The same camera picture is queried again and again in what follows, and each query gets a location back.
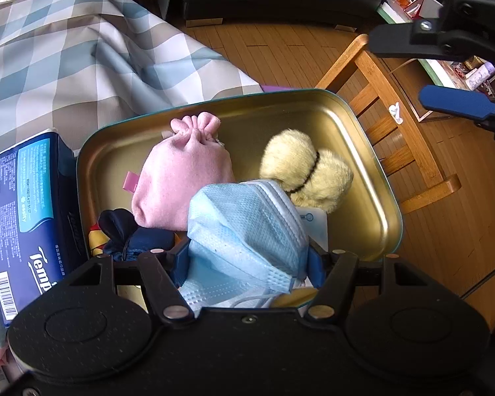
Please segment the colourful silk scarf bundle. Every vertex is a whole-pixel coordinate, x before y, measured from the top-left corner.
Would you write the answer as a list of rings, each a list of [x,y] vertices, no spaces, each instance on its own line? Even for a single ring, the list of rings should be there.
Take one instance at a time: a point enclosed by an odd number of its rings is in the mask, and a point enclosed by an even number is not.
[[[104,210],[87,238],[92,256],[108,255],[116,262],[135,261],[148,251],[161,253],[176,243],[174,232],[142,227],[124,208]]]

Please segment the light blue face mask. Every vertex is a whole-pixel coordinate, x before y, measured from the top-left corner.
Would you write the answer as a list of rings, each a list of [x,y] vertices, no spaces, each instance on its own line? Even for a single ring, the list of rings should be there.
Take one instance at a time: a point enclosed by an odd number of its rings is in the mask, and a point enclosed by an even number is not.
[[[308,287],[308,235],[275,181],[211,184],[191,198],[189,266],[180,293],[203,308],[266,308]]]

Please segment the pink drawstring pouch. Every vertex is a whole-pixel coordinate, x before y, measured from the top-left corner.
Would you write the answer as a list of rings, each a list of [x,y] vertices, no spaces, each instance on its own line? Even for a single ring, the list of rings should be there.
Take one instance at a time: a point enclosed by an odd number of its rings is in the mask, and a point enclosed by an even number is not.
[[[137,180],[131,211],[138,225],[185,231],[191,198],[207,185],[234,182],[220,124],[208,112],[171,120],[172,136],[152,148]]]

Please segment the cream fuzzy plush bundle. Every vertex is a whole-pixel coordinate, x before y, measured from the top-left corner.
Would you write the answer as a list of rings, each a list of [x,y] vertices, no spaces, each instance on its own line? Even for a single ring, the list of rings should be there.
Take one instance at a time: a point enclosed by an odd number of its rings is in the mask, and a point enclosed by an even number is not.
[[[354,174],[339,155],[315,148],[307,134],[288,129],[267,143],[259,177],[277,182],[295,206],[330,214],[342,204]]]

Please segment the blue Tempo tissue pack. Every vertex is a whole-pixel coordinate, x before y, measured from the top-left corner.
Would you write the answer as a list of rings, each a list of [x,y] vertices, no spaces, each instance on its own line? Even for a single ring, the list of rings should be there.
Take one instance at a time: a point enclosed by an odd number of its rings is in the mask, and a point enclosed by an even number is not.
[[[0,153],[0,308],[4,324],[88,259],[76,158],[56,131]]]

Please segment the white small tissue packet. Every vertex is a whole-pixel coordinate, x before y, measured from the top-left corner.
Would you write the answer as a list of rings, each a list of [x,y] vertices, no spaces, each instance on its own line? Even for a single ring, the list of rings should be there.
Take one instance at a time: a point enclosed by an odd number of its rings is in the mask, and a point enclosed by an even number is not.
[[[321,208],[296,207],[307,235],[324,251],[329,248],[327,213]]]

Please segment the gold metal tin box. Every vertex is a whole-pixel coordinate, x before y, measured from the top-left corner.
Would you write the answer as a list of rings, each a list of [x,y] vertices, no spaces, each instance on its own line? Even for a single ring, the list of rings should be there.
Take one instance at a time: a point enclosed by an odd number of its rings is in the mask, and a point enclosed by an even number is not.
[[[319,149],[344,160],[354,177],[342,204],[328,216],[329,250],[377,261],[401,243],[398,202],[365,132],[347,103],[322,89],[296,89],[228,97],[135,117],[95,132],[78,155],[78,198],[85,230],[105,209],[129,208],[127,173],[140,173],[170,121],[209,112],[221,119],[218,138],[230,153],[239,182],[259,177],[271,137],[286,129],[307,134]]]

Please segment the wooden chair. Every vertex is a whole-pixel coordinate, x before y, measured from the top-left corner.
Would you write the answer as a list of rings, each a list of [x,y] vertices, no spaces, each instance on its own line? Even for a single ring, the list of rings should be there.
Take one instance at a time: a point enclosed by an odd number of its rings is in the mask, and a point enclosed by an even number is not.
[[[397,131],[405,144],[381,160],[387,176],[398,173],[408,165],[416,164],[426,186],[399,204],[401,213],[409,214],[451,196],[461,188],[457,174],[447,176],[436,160],[412,113],[405,106],[398,88],[367,51],[368,36],[360,34],[346,47],[330,69],[315,85],[317,88],[338,92],[354,73],[360,72],[367,85],[350,101],[355,116],[362,116],[373,104],[381,102],[387,114],[366,129],[371,145],[375,145]]]

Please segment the checkered blue beige tablecloth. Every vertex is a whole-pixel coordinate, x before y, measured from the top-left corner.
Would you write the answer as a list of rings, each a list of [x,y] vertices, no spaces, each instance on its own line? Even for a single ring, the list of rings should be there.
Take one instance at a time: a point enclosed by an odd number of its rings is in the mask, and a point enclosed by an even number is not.
[[[78,149],[115,122],[259,91],[132,0],[0,3],[0,152],[48,129]]]

